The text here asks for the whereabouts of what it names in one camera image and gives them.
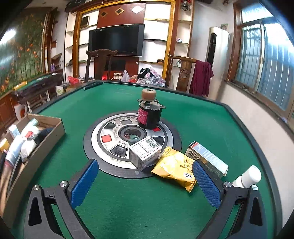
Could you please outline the pile of clothes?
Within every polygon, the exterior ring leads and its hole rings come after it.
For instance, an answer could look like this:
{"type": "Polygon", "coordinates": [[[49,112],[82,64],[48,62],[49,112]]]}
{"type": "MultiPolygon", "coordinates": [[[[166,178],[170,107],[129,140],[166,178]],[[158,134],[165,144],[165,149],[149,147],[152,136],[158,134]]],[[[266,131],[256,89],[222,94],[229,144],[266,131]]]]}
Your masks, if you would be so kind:
{"type": "Polygon", "coordinates": [[[142,68],[137,77],[137,83],[165,87],[165,79],[153,68],[142,68]]]}

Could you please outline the dark side table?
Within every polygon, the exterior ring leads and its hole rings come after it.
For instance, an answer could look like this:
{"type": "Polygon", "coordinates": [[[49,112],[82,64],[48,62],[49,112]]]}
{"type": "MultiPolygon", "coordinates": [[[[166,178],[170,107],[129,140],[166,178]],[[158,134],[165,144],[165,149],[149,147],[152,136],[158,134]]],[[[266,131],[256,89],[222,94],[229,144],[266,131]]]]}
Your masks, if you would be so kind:
{"type": "Polygon", "coordinates": [[[23,104],[26,103],[28,100],[31,100],[34,97],[45,93],[47,90],[55,88],[55,86],[57,85],[61,85],[62,83],[63,73],[49,73],[30,81],[25,86],[22,86],[19,89],[12,90],[11,94],[20,104],[23,104]]]}

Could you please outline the long white medicine box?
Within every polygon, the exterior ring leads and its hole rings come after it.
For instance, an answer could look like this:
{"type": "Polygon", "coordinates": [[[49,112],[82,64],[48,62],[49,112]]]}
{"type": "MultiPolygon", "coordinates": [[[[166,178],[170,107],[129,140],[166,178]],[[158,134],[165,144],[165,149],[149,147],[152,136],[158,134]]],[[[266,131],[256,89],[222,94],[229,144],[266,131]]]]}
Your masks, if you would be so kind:
{"type": "Polygon", "coordinates": [[[227,175],[229,166],[197,141],[188,146],[185,155],[193,160],[201,160],[219,178],[227,175]]]}

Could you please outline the round table centre console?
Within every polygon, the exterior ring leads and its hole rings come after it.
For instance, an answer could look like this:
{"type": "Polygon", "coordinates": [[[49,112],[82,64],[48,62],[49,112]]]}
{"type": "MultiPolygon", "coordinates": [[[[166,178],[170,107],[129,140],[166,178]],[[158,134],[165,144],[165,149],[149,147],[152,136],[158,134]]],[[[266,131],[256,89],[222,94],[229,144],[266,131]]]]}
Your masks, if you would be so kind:
{"type": "Polygon", "coordinates": [[[108,114],[96,120],[83,139],[88,159],[98,162],[99,169],[111,176],[125,179],[151,177],[154,166],[138,170],[129,161],[130,147],[138,141],[153,138],[162,149],[167,146],[181,151],[182,142],[177,129],[165,119],[160,119],[155,129],[143,129],[137,123],[136,111],[108,114]]]}

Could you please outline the black snack packet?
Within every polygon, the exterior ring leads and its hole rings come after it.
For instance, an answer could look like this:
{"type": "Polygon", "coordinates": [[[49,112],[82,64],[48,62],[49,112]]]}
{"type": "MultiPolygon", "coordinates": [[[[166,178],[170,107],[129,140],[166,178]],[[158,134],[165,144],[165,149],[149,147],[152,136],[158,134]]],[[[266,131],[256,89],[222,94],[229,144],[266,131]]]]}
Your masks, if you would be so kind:
{"type": "Polygon", "coordinates": [[[36,136],[34,136],[33,140],[36,143],[36,145],[39,145],[42,143],[42,141],[48,136],[48,134],[53,130],[52,127],[45,128],[41,130],[36,136]]]}

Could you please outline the white pill bottle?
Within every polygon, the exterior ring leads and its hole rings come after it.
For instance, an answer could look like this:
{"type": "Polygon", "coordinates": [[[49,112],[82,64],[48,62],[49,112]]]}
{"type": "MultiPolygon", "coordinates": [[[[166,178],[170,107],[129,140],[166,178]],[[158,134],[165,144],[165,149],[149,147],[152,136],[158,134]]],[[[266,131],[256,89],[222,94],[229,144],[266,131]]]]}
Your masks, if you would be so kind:
{"type": "Polygon", "coordinates": [[[232,185],[238,188],[249,188],[251,185],[256,185],[262,178],[259,168],[251,165],[241,176],[236,178],[232,185]]]}

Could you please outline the small grey carton box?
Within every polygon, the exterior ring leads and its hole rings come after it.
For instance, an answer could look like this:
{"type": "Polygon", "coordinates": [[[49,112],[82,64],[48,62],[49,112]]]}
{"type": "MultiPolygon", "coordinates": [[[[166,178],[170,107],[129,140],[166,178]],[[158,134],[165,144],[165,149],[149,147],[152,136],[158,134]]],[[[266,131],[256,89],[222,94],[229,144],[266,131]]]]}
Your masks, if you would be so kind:
{"type": "Polygon", "coordinates": [[[130,146],[129,160],[134,166],[143,171],[157,164],[162,146],[151,137],[146,137],[130,146]]]}

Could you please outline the wooden chair near television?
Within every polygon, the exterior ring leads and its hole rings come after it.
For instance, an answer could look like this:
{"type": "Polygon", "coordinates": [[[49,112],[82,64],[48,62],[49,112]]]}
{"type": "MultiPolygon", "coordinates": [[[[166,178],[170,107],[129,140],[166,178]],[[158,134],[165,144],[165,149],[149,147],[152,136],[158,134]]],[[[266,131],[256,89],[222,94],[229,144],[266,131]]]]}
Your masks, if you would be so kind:
{"type": "Polygon", "coordinates": [[[112,59],[117,54],[117,52],[118,52],[117,50],[111,51],[109,49],[100,49],[95,51],[87,50],[86,54],[88,55],[88,59],[86,64],[85,82],[89,81],[89,70],[90,70],[90,62],[92,57],[98,58],[98,69],[96,70],[96,73],[94,74],[95,80],[103,79],[107,59],[109,58],[107,76],[106,76],[106,80],[108,80],[110,77],[110,72],[111,72],[112,59]]]}

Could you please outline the yellow snack packet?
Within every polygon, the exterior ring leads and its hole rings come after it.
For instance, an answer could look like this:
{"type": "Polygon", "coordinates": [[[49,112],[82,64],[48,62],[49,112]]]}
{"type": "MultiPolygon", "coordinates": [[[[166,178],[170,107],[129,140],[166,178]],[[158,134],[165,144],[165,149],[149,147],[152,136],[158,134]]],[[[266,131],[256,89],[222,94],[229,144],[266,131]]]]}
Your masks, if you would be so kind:
{"type": "Polygon", "coordinates": [[[168,146],[159,155],[158,163],[151,172],[165,179],[176,180],[190,193],[196,184],[192,173],[193,162],[193,159],[168,146]]]}

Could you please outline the white standing air conditioner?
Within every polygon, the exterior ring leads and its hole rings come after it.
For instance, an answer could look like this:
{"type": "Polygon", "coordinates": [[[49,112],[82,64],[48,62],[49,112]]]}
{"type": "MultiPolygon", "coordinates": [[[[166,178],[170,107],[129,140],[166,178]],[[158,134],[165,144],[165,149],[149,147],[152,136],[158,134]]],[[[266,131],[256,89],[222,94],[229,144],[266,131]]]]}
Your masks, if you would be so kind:
{"type": "Polygon", "coordinates": [[[229,38],[230,34],[228,31],[216,26],[209,28],[206,62],[211,65],[214,74],[210,80],[208,95],[212,100],[217,99],[223,81],[228,55],[229,38]]]}

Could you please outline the wooden chair with cloth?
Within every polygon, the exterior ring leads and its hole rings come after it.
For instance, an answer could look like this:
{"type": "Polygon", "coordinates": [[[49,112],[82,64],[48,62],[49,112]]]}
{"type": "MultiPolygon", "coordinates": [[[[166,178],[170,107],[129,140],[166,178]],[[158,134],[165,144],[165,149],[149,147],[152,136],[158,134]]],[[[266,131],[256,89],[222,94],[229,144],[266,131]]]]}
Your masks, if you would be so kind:
{"type": "Polygon", "coordinates": [[[185,56],[174,56],[168,54],[168,62],[167,62],[167,70],[165,76],[165,88],[168,88],[170,85],[171,77],[172,77],[172,68],[173,61],[180,60],[181,66],[179,67],[179,75],[177,79],[176,90],[186,92],[188,89],[188,83],[191,75],[192,65],[196,64],[197,60],[190,57],[185,56]]]}

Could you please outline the cardboard tray box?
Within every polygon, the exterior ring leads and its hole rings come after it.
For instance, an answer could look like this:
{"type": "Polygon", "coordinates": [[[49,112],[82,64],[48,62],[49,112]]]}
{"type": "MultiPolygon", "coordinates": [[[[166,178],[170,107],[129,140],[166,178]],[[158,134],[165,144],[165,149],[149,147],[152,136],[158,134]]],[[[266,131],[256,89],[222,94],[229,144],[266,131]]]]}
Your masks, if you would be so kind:
{"type": "Polygon", "coordinates": [[[19,122],[11,125],[9,130],[1,138],[1,156],[4,158],[4,165],[1,167],[1,218],[6,226],[11,229],[30,181],[44,158],[65,134],[65,129],[60,118],[29,113],[19,122]],[[19,155],[15,165],[12,166],[6,160],[8,149],[14,138],[21,135],[22,130],[32,119],[38,120],[37,126],[40,130],[48,127],[52,127],[53,130],[41,144],[36,146],[25,163],[22,162],[19,155]]]}

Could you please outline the flower wall painting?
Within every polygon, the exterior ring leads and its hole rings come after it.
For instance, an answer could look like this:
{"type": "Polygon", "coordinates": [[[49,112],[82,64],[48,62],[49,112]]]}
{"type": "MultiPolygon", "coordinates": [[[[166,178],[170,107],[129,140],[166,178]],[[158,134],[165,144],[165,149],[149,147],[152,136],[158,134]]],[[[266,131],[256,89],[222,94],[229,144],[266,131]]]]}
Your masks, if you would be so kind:
{"type": "Polygon", "coordinates": [[[1,39],[1,95],[43,72],[46,8],[27,8],[1,39]]]}

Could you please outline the maroon cloth on chair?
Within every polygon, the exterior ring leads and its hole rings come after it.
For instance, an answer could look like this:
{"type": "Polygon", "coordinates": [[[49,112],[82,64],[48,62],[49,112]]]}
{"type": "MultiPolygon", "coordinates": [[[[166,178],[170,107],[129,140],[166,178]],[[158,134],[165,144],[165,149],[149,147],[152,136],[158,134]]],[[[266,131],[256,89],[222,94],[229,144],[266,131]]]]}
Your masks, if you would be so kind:
{"type": "Polygon", "coordinates": [[[210,79],[213,76],[210,63],[197,60],[189,92],[197,96],[208,97],[210,79]]]}

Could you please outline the white bottle red label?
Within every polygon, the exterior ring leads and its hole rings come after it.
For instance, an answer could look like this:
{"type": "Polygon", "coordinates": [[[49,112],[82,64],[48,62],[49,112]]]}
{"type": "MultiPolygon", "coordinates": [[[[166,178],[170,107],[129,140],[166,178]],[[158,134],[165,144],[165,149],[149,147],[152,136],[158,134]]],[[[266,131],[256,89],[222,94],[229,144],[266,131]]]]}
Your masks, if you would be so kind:
{"type": "Polygon", "coordinates": [[[28,160],[30,154],[34,151],[34,149],[37,146],[37,143],[34,141],[34,139],[40,133],[40,129],[37,125],[38,120],[32,119],[21,132],[21,136],[24,136],[25,139],[24,143],[20,148],[20,157],[23,163],[25,163],[28,160]]]}

